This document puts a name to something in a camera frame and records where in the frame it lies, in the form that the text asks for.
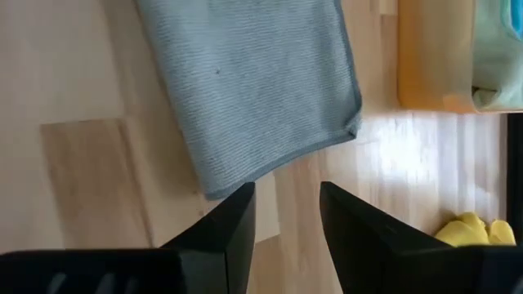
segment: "yellow rubber glove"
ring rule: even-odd
[[[512,228],[506,221],[495,220],[487,232],[485,223],[474,212],[465,212],[452,220],[436,234],[436,238],[454,247],[516,245]]]

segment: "folded towel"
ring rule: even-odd
[[[477,0],[473,99],[478,109],[523,109],[522,0]]]
[[[137,0],[204,193],[354,139],[339,0]]]

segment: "black plastic part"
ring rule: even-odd
[[[247,183],[159,249],[0,256],[0,293],[245,293],[255,234]]]
[[[507,115],[507,221],[523,242],[523,114]]]
[[[451,247],[327,182],[320,210],[345,293],[522,293],[519,247]]]

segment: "wooden floor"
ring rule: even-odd
[[[395,0],[342,0],[364,97],[357,140],[257,182],[250,293],[339,293],[322,180],[432,234],[504,217],[505,121],[399,110]],[[132,0],[0,2],[0,252],[150,247],[204,200]]]

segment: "teal fabric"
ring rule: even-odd
[[[479,88],[473,96],[478,109],[523,109],[523,42],[514,26],[520,4],[476,1],[472,85]]]
[[[137,2],[208,198],[355,138],[339,0]]]

